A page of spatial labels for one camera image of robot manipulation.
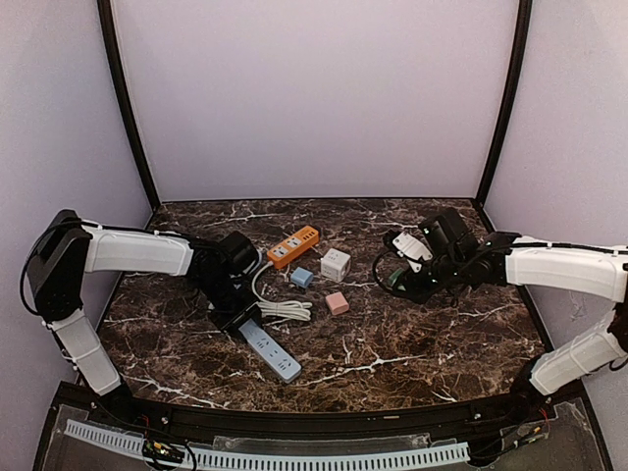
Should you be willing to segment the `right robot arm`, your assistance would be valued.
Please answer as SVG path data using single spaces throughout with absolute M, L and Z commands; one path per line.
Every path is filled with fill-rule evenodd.
M 627 250 L 545 241 L 518 233 L 492 232 L 477 240 L 458 212 L 447 208 L 425 220 L 422 237 L 392 236 L 392 253 L 409 267 L 391 290 L 422 304 L 457 287 L 537 286 L 596 295 L 613 304 L 593 327 L 530 361 L 511 391 L 549 396 L 616 360 L 627 358 Z

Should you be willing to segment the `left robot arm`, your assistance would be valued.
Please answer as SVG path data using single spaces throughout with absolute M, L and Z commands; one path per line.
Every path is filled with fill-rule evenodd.
M 52 333 L 88 387 L 105 396 L 125 382 L 85 314 L 83 280 L 94 273 L 159 274 L 186 279 L 210 304 L 220 331 L 243 340 L 261 327 L 245 281 L 259 253 L 240 232 L 211 240 L 86 221 L 57 213 L 30 249 L 19 280 L 23 307 Z

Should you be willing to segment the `green charger plug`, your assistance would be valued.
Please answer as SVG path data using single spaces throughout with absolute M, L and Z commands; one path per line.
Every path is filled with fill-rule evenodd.
M 403 269 L 397 269 L 392 272 L 388 277 L 388 287 L 392 290 L 405 291 L 405 286 L 403 284 L 403 274 Z

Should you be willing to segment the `light blue power strip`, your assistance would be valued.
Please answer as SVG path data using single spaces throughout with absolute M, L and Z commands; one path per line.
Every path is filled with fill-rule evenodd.
M 249 346 L 284 383 L 289 384 L 300 375 L 301 365 L 253 319 L 246 321 L 238 330 Z

